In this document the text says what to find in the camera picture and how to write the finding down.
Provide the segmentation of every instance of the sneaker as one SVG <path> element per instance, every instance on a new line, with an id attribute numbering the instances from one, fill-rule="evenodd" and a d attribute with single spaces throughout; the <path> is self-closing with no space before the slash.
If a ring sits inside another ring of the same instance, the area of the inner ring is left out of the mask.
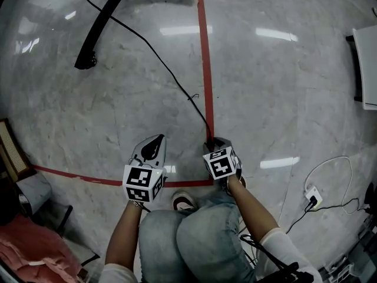
<path id="1" fill-rule="evenodd" d="M 184 191 L 178 191 L 173 195 L 173 209 L 174 210 L 189 210 L 196 209 L 195 200 Z"/>

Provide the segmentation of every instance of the floor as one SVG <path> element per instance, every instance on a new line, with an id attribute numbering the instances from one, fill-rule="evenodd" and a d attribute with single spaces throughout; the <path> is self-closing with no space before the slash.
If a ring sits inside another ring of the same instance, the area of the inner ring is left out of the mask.
<path id="1" fill-rule="evenodd" d="M 204 6 L 214 131 L 232 140 L 248 190 L 288 228 L 306 206 L 309 172 L 347 155 L 353 167 L 347 198 L 362 199 L 375 177 L 377 113 L 353 100 L 345 36 L 377 24 L 371 11 L 377 0 L 204 0 Z M 205 126 L 145 43 L 109 22 L 95 49 L 97 65 L 73 67 L 97 14 L 85 0 L 4 1 L 0 115 L 9 117 L 33 164 L 121 180 L 134 146 L 163 133 L 166 165 L 176 169 L 169 180 L 207 179 Z M 199 95 L 204 112 L 197 0 L 122 0 L 114 16 L 151 42 L 187 92 Z M 280 159 L 292 162 L 261 164 Z M 76 233 L 103 256 L 124 209 L 122 188 L 44 175 L 53 200 L 74 206 Z M 322 206 L 340 204 L 349 176 L 346 160 L 314 173 Z M 164 189 L 151 208 L 169 208 L 175 190 Z M 212 190 L 189 188 L 196 196 Z M 289 235 L 320 268 L 352 246 L 364 218 L 341 208 L 311 213 Z"/>

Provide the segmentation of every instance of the white cable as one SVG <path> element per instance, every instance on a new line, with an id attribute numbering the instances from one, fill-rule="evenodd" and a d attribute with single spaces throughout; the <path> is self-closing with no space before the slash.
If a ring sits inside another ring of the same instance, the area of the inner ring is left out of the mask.
<path id="1" fill-rule="evenodd" d="M 351 160 L 349 159 L 348 156 L 344 156 L 344 155 L 341 155 L 341 156 L 336 156 L 336 157 L 333 157 L 331 159 L 328 159 L 328 160 L 325 160 L 324 162 L 320 163 L 318 166 L 316 166 L 310 173 L 309 175 L 306 177 L 305 179 L 305 184 L 304 184 L 304 188 L 305 188 L 305 193 L 308 192 L 308 187 L 307 187 L 307 181 L 309 180 L 310 176 L 313 174 L 313 172 L 318 169 L 319 167 L 323 166 L 324 164 L 327 164 L 329 162 L 332 162 L 333 160 L 336 160 L 336 159 L 341 159 L 341 158 L 344 158 L 346 160 L 348 160 L 349 162 L 349 168 L 350 168 L 350 171 L 351 171 L 351 174 L 350 174 L 350 179 L 349 179 L 349 183 L 348 183 L 348 187 L 346 189 L 346 192 L 344 193 L 344 196 L 343 196 L 343 199 L 342 199 L 342 204 L 341 205 L 344 205 L 344 200 L 347 196 L 347 193 L 348 193 L 348 190 L 349 190 L 349 187 L 351 186 L 351 183 L 352 183 L 352 164 L 351 164 Z M 352 213 L 349 213 L 345 210 L 344 206 L 342 206 L 342 209 L 346 212 L 347 215 L 352 215 L 353 213 L 357 212 L 359 210 L 359 206 L 356 208 L 356 210 L 354 210 Z"/>

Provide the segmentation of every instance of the red tape line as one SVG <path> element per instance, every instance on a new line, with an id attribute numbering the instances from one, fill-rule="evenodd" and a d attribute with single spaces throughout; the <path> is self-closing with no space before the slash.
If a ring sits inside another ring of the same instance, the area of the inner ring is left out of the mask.
<path id="1" fill-rule="evenodd" d="M 212 96 L 212 76 L 211 76 L 211 61 L 210 61 L 210 47 L 208 42 L 207 33 L 207 20 L 206 10 L 204 9 L 204 0 L 198 0 L 198 19 L 199 19 L 199 31 L 200 31 L 200 46 L 201 46 L 201 60 L 203 63 L 203 84 L 204 84 L 204 105 L 206 107 L 206 120 L 210 127 L 212 135 L 214 135 L 214 120 L 213 120 L 213 96 Z M 79 174 L 72 174 L 47 167 L 41 167 L 33 165 L 37 170 L 52 173 L 55 175 L 68 177 L 68 178 L 80 178 L 86 182 L 100 183 L 102 185 L 109 186 L 121 186 L 121 180 L 101 179 L 89 176 L 83 176 Z M 211 186 L 213 179 L 210 177 L 207 180 L 194 180 L 183 182 L 165 182 L 164 187 L 195 187 L 195 186 Z"/>

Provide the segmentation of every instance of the jeans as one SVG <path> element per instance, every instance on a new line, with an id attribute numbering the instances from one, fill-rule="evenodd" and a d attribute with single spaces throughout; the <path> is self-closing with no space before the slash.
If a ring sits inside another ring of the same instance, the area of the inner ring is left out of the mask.
<path id="1" fill-rule="evenodd" d="M 198 210 L 155 210 L 140 224 L 143 282 L 252 282 L 239 233 L 239 210 L 223 192 Z"/>

